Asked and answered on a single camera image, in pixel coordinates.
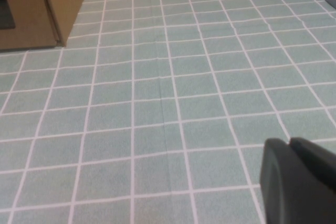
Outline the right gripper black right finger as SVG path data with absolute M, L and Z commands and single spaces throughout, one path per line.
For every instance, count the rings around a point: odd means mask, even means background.
M 289 146 L 310 173 L 335 192 L 335 154 L 301 137 L 293 137 Z

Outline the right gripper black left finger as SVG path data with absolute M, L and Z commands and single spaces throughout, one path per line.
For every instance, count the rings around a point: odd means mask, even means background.
M 335 192 L 310 173 L 289 143 L 267 139 L 262 158 L 266 223 L 335 223 Z

